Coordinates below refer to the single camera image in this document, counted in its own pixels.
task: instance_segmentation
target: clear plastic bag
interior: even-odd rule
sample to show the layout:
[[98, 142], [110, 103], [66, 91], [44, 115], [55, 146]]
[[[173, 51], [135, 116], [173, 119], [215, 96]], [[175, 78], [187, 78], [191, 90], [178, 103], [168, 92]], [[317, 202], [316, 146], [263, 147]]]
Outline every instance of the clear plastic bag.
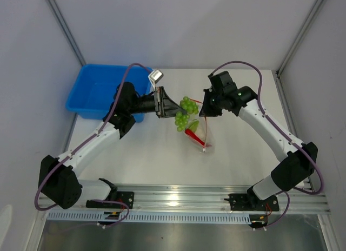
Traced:
[[178, 113], [175, 118], [177, 131], [183, 132], [192, 145], [202, 153], [213, 153], [215, 150], [215, 140], [207, 124], [206, 117], [199, 117], [198, 113], [202, 107], [202, 103], [184, 97], [180, 101], [180, 106], [185, 109], [188, 114]]
[[184, 134], [200, 152], [214, 152], [215, 140], [208, 127], [206, 117], [198, 117], [191, 120], [185, 128]]

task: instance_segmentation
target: white table surface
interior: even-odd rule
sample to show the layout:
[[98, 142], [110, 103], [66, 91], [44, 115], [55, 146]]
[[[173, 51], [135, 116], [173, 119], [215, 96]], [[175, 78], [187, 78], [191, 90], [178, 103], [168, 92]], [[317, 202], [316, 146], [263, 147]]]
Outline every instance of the white table surface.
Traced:
[[[203, 89], [210, 87], [211, 70], [162, 69], [163, 85], [176, 102], [183, 96], [203, 101]], [[253, 70], [228, 70], [240, 88], [250, 86], [257, 92], [259, 78]], [[267, 110], [287, 127], [270, 70], [263, 70], [262, 102]], [[70, 147], [89, 135], [100, 121], [77, 119]], [[278, 165], [271, 149], [239, 117], [224, 113], [208, 118], [216, 141], [215, 153], [201, 154], [176, 131], [173, 118], [159, 119], [146, 114], [117, 143], [102, 151], [81, 174], [80, 179], [105, 178], [115, 184], [167, 185], [252, 185]]]

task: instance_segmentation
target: white wall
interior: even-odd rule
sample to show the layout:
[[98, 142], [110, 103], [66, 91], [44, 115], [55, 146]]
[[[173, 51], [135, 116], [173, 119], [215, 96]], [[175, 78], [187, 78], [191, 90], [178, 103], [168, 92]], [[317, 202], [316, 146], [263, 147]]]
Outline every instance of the white wall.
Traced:
[[80, 66], [44, 0], [0, 0], [0, 45], [0, 210], [14, 208], [1, 250], [22, 250], [40, 161], [62, 150]]
[[282, 82], [299, 135], [318, 146], [317, 164], [334, 225], [346, 247], [345, 2], [327, 0]]
[[274, 70], [314, 1], [57, 0], [89, 63]]

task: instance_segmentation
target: purple cable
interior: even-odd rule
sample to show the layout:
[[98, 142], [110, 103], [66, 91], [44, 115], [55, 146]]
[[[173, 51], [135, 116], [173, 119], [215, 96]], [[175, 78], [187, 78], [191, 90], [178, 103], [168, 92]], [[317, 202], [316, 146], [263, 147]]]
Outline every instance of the purple cable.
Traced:
[[[264, 110], [264, 108], [263, 108], [263, 106], [262, 106], [262, 103], [261, 103], [261, 91], [262, 91], [262, 83], [263, 83], [263, 77], [262, 77], [262, 74], [261, 74], [261, 72], [260, 72], [260, 70], [256, 67], [256, 66], [254, 66], [254, 65], [252, 65], [252, 64], [250, 64], [250, 63], [247, 63], [247, 62], [243, 62], [243, 61], [231, 61], [231, 62], [226, 62], [226, 63], [224, 63], [224, 64], [222, 64], [222, 65], [220, 65], [219, 67], [217, 67], [211, 74], [214, 74], [217, 70], [219, 70], [219, 69], [221, 69], [222, 67], [224, 67], [224, 66], [226, 66], [226, 65], [228, 65], [228, 64], [232, 64], [232, 63], [240, 63], [240, 64], [245, 64], [245, 65], [247, 65], [247, 66], [249, 66], [249, 67], [251, 67], [251, 68], [253, 68], [257, 73], [258, 73], [258, 75], [259, 75], [259, 86], [258, 86], [258, 92], [257, 92], [257, 94], [258, 94], [258, 100], [257, 100], [257, 102], [258, 102], [258, 107], [259, 107], [259, 109], [261, 110], [261, 112], [262, 112], [262, 114], [266, 117], [266, 119], [273, 125], [273, 127], [284, 137], [284, 138], [286, 138], [289, 142], [292, 142], [292, 139], [288, 136], [288, 135], [286, 135], [286, 133], [265, 113], [265, 110]], [[320, 171], [320, 169], [318, 168], [318, 166], [316, 165], [316, 163], [312, 160], [312, 158], [308, 155], [308, 153], [304, 150], [304, 149], [302, 149], [298, 144], [296, 144], [296, 143], [292, 143], [292, 145], [294, 146], [294, 147], [296, 147], [300, 152], [302, 152], [302, 154], [309, 160], [309, 162], [312, 164], [312, 166], [315, 168], [315, 170], [316, 170], [316, 172], [317, 172], [317, 175], [318, 175], [318, 177], [320, 178], [320, 182], [321, 182], [321, 185], [320, 185], [320, 188], [319, 188], [319, 190], [318, 191], [306, 191], [306, 190], [304, 190], [304, 189], [301, 189], [301, 188], [297, 188], [297, 187], [293, 187], [294, 189], [296, 189], [296, 190], [299, 190], [299, 191], [301, 191], [301, 192], [303, 192], [303, 193], [306, 193], [306, 194], [309, 194], [309, 195], [317, 195], [317, 194], [319, 194], [319, 193], [321, 193], [322, 191], [323, 191], [323, 188], [324, 188], [324, 179], [323, 179], [323, 176], [322, 176], [322, 173], [321, 173], [321, 171]]]
[[[133, 66], [135, 66], [135, 65], [140, 66], [140, 67], [142, 67], [144, 70], [146, 70], [148, 73], [151, 73], [151, 71], [150, 71], [147, 67], [141, 65], [140, 63], [131, 63], [131, 64], [127, 67], [127, 69], [126, 69], [126, 71], [125, 71], [125, 73], [124, 73], [123, 79], [122, 79], [122, 81], [121, 81], [121, 83], [120, 83], [117, 96], [115, 97], [113, 107], [112, 107], [111, 110], [109, 111], [109, 115], [107, 116], [106, 120], [104, 121], [104, 123], [102, 124], [102, 126], [100, 127], [100, 129], [98, 130], [98, 133], [101, 133], [101, 132], [102, 132], [102, 130], [103, 130], [104, 127], [106, 126], [107, 122], [110, 120], [110, 117], [111, 117], [112, 113], [114, 112], [115, 107], [116, 107], [116, 105], [117, 105], [117, 103], [118, 103], [119, 96], [120, 96], [120, 92], [121, 92], [121, 90], [122, 90], [122, 88], [123, 88], [125, 79], [126, 79], [128, 73], [129, 73], [130, 69], [131, 69]], [[86, 140], [84, 140], [78, 147], [76, 147], [76, 148], [71, 152], [71, 155], [72, 155], [72, 156], [75, 155], [82, 147], [84, 147], [87, 143], [89, 143], [89, 142], [90, 142], [92, 139], [94, 139], [96, 136], [97, 136], [97, 134], [92, 134], [90, 137], [88, 137]], [[37, 210], [39, 210], [39, 211], [41, 211], [41, 212], [44, 212], [44, 211], [47, 211], [47, 210], [49, 210], [49, 209], [51, 209], [51, 208], [57, 206], [57, 204], [53, 204], [53, 205], [51, 205], [51, 206], [49, 206], [49, 207], [41, 208], [41, 207], [39, 206], [39, 204], [38, 204], [39, 194], [40, 194], [40, 192], [42, 191], [42, 189], [43, 189], [43, 187], [45, 186], [45, 184], [47, 183], [47, 181], [49, 180], [49, 178], [52, 176], [52, 174], [53, 174], [60, 166], [62, 166], [69, 158], [70, 158], [70, 157], [67, 156], [67, 157], [65, 157], [64, 159], [62, 159], [62, 160], [60, 161], [60, 163], [58, 163], [58, 164], [47, 174], [47, 176], [43, 179], [43, 181], [42, 181], [41, 184], [39, 185], [39, 187], [38, 187], [38, 189], [37, 189], [37, 192], [36, 192], [36, 195], [35, 195], [35, 199], [34, 199], [34, 205], [35, 205], [35, 208], [36, 208]]]
[[100, 129], [99, 129], [99, 131], [98, 131], [99, 133], [104, 129], [104, 127], [106, 126], [107, 122], [109, 121], [109, 119], [110, 119], [110, 117], [111, 117], [111, 113], [113, 113], [113, 111], [115, 110], [116, 104], [118, 103], [118, 100], [119, 100], [119, 97], [120, 97], [120, 91], [122, 90], [123, 85], [124, 85], [124, 82], [125, 82], [125, 78], [126, 78], [126, 76], [128, 75], [130, 69], [131, 69], [133, 66], [135, 66], [135, 65], [140, 66], [140, 67], [142, 67], [144, 70], [146, 70], [148, 73], [151, 73], [151, 71], [150, 71], [147, 67], [141, 65], [140, 63], [131, 63], [131, 64], [128, 66], [128, 68], [126, 69], [125, 74], [124, 74], [124, 76], [123, 76], [123, 79], [122, 79], [122, 81], [121, 81], [121, 83], [120, 83], [119, 91], [118, 91], [118, 93], [117, 93], [117, 96], [115, 97], [113, 107], [112, 107], [111, 110], [109, 111], [110, 115], [108, 115], [108, 117], [107, 117], [106, 120], [104, 121], [103, 125], [100, 127]]
[[271, 226], [274, 226], [276, 223], [278, 223], [279, 220], [281, 220], [281, 219], [286, 215], [286, 213], [287, 213], [287, 211], [288, 211], [288, 208], [290, 207], [290, 202], [291, 202], [290, 195], [288, 195], [288, 193], [285, 192], [285, 191], [280, 192], [280, 193], [285, 193], [286, 196], [287, 196], [287, 205], [286, 205], [286, 209], [284, 210], [284, 212], [281, 214], [281, 216], [280, 216], [276, 221], [272, 222], [271, 224], [266, 225], [266, 228], [269, 228], [269, 227], [271, 227]]

